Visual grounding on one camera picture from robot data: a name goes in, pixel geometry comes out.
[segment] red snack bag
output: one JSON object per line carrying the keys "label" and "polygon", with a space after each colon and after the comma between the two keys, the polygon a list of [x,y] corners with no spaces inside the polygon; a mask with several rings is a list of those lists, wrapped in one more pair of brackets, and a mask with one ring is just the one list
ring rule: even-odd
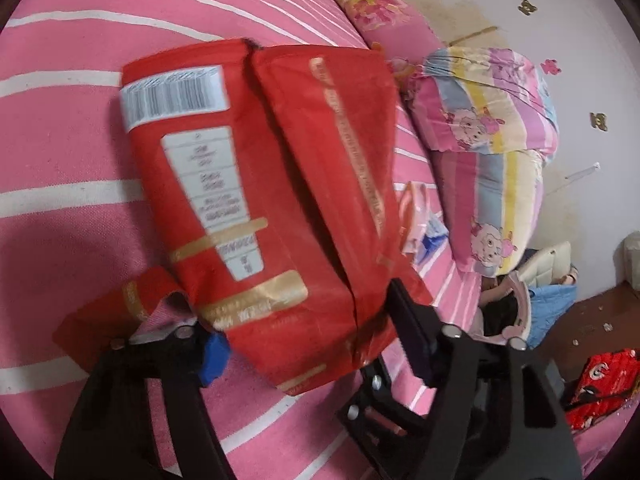
{"label": "red snack bag", "polygon": [[200,319],[274,384],[315,388],[395,337],[396,87],[380,54],[243,40],[163,52],[122,75],[156,226]]}
{"label": "red snack bag", "polygon": [[66,316],[53,333],[53,341],[89,372],[113,339],[132,336],[172,294],[184,291],[162,267],[151,267]]}
{"label": "red snack bag", "polygon": [[619,409],[638,389],[639,372],[633,349],[590,357],[566,414],[572,429],[585,430]]}

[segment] barcode label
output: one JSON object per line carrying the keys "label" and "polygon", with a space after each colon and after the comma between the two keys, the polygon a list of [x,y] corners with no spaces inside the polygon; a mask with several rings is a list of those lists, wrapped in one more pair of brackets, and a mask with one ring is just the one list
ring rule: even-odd
{"label": "barcode label", "polygon": [[151,121],[229,108],[220,65],[139,79],[120,90],[120,101],[128,132]]}

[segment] white wall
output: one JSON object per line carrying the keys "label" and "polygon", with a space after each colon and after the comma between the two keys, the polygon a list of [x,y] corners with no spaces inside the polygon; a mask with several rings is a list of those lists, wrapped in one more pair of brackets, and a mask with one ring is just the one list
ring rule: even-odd
{"label": "white wall", "polygon": [[[640,43],[613,0],[529,0],[538,8],[530,16],[522,0],[471,1],[513,50],[562,69],[546,76],[561,142],[531,245],[569,240],[579,299],[593,296],[622,279],[620,243],[640,230]],[[607,115],[608,132],[591,127],[590,112]],[[599,173],[553,192],[595,162]]]}

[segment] cartoon print fabric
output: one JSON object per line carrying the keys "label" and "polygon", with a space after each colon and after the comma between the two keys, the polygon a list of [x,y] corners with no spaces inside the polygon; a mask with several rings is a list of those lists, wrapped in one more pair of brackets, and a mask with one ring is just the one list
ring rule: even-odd
{"label": "cartoon print fabric", "polygon": [[535,65],[508,48],[441,48],[411,76],[410,108],[431,150],[558,147],[556,111]]}
{"label": "cartoon print fabric", "polygon": [[542,168],[558,148],[542,74],[506,48],[441,48],[404,97],[430,150],[458,268],[510,272],[536,225]]}
{"label": "cartoon print fabric", "polygon": [[431,152],[431,160],[458,269],[487,277],[513,270],[542,203],[540,154]]}
{"label": "cartoon print fabric", "polygon": [[403,0],[336,0],[367,44],[406,81],[412,67],[444,46],[424,16]]}
{"label": "cartoon print fabric", "polygon": [[475,108],[460,108],[453,113],[446,112],[445,116],[458,145],[465,151],[489,144],[491,136],[500,130],[501,124],[504,124],[502,119],[491,117],[491,112],[486,106],[481,114],[478,114]]}
{"label": "cartoon print fabric", "polygon": [[513,245],[512,238],[513,231],[503,238],[502,228],[474,222],[471,228],[471,255],[485,267],[495,267],[518,249]]}

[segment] blue cloth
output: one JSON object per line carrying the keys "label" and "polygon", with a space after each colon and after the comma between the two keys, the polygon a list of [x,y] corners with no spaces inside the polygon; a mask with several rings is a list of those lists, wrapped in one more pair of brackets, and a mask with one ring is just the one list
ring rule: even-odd
{"label": "blue cloth", "polygon": [[576,285],[547,285],[529,289],[531,332],[527,343],[538,346],[549,329],[575,302]]}

